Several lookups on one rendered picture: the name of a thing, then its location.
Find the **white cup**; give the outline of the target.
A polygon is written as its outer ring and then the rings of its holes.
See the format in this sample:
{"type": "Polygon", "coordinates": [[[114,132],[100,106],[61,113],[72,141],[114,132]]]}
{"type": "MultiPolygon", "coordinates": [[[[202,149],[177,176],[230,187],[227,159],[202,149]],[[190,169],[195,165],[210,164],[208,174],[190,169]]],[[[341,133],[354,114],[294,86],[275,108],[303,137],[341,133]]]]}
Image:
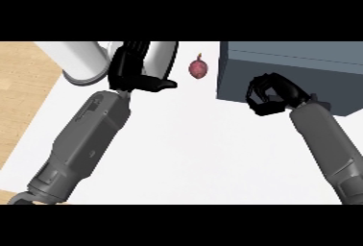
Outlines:
{"type": "Polygon", "coordinates": [[[96,41],[36,41],[75,86],[90,86],[106,76],[111,59],[96,41]]]}

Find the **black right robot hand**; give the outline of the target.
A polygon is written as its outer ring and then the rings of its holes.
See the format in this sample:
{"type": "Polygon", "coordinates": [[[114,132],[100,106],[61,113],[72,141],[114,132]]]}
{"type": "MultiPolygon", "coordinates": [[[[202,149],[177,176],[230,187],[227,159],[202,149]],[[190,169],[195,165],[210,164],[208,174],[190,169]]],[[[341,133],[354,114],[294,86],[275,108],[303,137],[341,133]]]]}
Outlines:
{"type": "Polygon", "coordinates": [[[250,82],[245,101],[255,114],[266,116],[294,109],[310,100],[304,90],[278,73],[257,76],[250,82]]]}

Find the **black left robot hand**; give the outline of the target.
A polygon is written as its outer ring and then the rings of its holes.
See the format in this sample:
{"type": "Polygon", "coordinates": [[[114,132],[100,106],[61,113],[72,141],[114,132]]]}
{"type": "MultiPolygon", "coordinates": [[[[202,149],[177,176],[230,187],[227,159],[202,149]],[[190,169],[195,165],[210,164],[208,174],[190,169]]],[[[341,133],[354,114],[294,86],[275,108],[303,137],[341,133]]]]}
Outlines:
{"type": "Polygon", "coordinates": [[[177,88],[177,83],[168,79],[177,49],[177,41],[126,41],[111,60],[109,88],[127,92],[177,88]]]}

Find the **blue-grey drawer cabinet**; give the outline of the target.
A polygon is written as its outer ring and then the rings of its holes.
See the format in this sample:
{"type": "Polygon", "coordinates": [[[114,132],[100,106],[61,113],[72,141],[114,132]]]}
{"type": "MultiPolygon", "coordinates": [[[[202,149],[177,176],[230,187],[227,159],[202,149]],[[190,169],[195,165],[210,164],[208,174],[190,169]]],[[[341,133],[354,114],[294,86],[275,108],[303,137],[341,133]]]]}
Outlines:
{"type": "Polygon", "coordinates": [[[217,98],[245,102],[248,84],[270,73],[332,105],[332,114],[363,110],[363,41],[221,41],[217,98]]]}

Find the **red onion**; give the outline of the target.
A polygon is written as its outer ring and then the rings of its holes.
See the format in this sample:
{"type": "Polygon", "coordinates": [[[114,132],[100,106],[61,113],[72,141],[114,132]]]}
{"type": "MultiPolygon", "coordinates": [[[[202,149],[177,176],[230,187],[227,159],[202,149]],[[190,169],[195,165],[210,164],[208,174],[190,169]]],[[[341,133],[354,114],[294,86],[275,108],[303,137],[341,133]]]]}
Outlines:
{"type": "Polygon", "coordinates": [[[196,79],[201,79],[205,76],[207,71],[208,71],[208,65],[207,65],[205,61],[201,59],[201,55],[198,55],[196,60],[189,65],[190,75],[196,79]]]}

